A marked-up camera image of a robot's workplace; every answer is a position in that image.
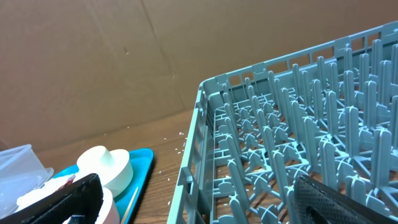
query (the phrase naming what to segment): cardboard box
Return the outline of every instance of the cardboard box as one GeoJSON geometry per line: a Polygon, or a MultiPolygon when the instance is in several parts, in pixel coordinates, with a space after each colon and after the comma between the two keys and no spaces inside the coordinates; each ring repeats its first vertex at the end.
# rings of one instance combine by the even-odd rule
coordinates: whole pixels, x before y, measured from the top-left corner
{"type": "Polygon", "coordinates": [[[398,1],[4,1],[0,147],[193,108],[201,81],[396,20],[398,1]]]}

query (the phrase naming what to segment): black mesh object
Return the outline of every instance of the black mesh object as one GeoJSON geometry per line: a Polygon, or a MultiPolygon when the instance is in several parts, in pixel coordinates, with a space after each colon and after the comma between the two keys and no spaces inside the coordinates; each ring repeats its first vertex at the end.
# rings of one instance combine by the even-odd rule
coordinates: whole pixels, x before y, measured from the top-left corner
{"type": "Polygon", "coordinates": [[[3,223],[48,224],[95,223],[103,203],[100,178],[90,174],[33,205],[0,220],[3,223]]]}
{"type": "Polygon", "coordinates": [[[397,223],[307,175],[297,178],[294,201],[301,224],[397,223]]]}

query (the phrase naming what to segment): blue tray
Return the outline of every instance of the blue tray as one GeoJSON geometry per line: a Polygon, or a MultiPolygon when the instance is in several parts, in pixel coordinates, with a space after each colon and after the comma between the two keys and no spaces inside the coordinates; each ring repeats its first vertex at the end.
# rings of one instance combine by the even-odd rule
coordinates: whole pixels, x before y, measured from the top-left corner
{"type": "MultiPolygon", "coordinates": [[[[134,218],[136,212],[137,201],[141,197],[143,192],[144,184],[151,170],[152,161],[154,160],[154,152],[151,149],[137,149],[130,151],[130,163],[133,169],[133,177],[127,188],[116,198],[114,198],[116,208],[119,212],[120,218],[123,217],[126,212],[127,206],[131,200],[134,191],[138,187],[138,192],[134,202],[132,203],[132,209],[130,209],[129,215],[126,218],[125,223],[129,223],[130,218],[134,218]]],[[[56,174],[54,177],[62,177],[64,175],[74,174],[79,171],[77,165],[70,166],[63,171],[56,174]]]]}

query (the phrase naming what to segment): light blue plastic rack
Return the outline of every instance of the light blue plastic rack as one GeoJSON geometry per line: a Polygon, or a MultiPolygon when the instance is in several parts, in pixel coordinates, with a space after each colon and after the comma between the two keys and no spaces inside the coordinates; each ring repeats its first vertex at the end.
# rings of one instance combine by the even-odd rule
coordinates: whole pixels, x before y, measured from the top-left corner
{"type": "Polygon", "coordinates": [[[398,181],[389,177],[398,170],[397,43],[398,22],[392,22],[205,80],[167,223],[205,223],[205,215],[214,224],[249,223],[248,212],[262,223],[279,223],[284,207],[298,223],[293,182],[309,172],[333,189],[345,184],[347,196],[398,220],[398,181]],[[362,47],[352,50],[358,40],[362,47]],[[324,49],[333,56],[315,62],[324,49]],[[306,56],[308,65],[290,66],[306,56]],[[268,71],[277,63],[287,70],[268,71]],[[247,72],[253,80],[243,80],[247,72]],[[241,83],[232,86],[236,76],[241,83]],[[217,179],[224,165],[230,177],[217,179]],[[251,195],[245,185],[253,185],[251,195]],[[254,208],[264,192],[280,203],[254,208]],[[218,217],[216,199],[228,196],[232,215],[218,217]]]}

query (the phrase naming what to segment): wooden table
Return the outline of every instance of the wooden table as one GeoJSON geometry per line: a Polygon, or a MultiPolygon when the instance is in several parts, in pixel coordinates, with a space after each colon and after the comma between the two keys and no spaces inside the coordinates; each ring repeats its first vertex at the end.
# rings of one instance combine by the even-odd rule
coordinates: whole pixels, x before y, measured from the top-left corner
{"type": "Polygon", "coordinates": [[[57,173],[76,164],[78,157],[93,146],[104,145],[109,150],[151,148],[155,153],[155,166],[134,223],[166,223],[191,118],[192,110],[185,111],[150,123],[125,127],[60,148],[35,153],[45,167],[53,167],[57,173]]]}

